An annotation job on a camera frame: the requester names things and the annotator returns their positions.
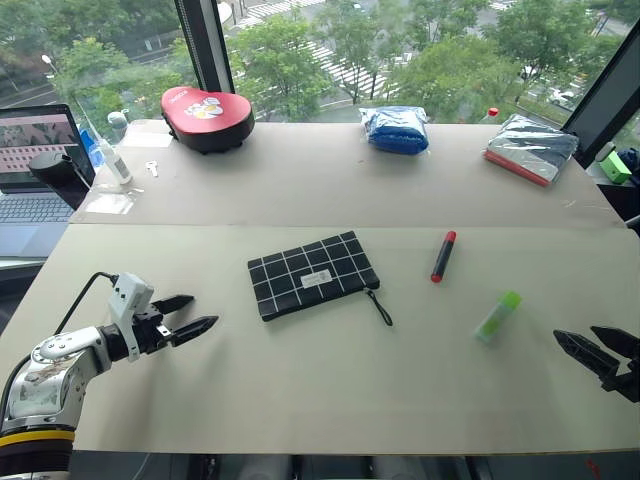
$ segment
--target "laptop screen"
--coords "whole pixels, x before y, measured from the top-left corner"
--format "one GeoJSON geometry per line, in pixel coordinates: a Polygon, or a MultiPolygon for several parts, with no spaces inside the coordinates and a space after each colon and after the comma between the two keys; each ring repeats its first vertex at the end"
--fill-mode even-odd
{"type": "Polygon", "coordinates": [[[66,105],[0,110],[0,188],[29,191],[47,188],[29,171],[29,161],[43,152],[70,156],[91,183],[95,176],[66,105]]]}

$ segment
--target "laptop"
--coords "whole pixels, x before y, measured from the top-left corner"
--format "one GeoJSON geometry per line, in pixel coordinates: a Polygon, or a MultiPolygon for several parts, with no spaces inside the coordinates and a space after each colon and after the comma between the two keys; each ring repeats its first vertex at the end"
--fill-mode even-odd
{"type": "Polygon", "coordinates": [[[70,156],[93,182],[67,105],[0,109],[0,257],[48,257],[67,228],[73,210],[28,168],[42,152],[70,156]]]}

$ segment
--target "laptop keyboard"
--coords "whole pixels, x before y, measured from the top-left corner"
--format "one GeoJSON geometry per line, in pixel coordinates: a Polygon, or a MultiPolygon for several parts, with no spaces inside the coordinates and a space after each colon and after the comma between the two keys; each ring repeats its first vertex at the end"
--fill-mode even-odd
{"type": "Polygon", "coordinates": [[[66,222],[73,210],[59,197],[0,197],[0,224],[66,222]]]}

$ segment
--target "blue towel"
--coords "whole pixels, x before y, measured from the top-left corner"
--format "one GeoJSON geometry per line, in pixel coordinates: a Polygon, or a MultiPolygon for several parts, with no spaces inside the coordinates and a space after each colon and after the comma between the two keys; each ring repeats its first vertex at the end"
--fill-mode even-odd
{"type": "Polygon", "coordinates": [[[429,146],[420,107],[361,108],[369,143],[382,150],[414,155],[429,146]]]}

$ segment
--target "key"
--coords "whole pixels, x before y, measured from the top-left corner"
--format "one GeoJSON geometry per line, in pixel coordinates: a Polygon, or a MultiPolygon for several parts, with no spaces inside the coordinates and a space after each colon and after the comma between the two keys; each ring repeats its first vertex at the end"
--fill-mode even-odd
{"type": "Polygon", "coordinates": [[[158,176],[158,168],[157,168],[158,162],[156,162],[155,160],[152,160],[150,162],[145,163],[144,166],[147,167],[147,170],[149,170],[154,177],[158,176]]]}

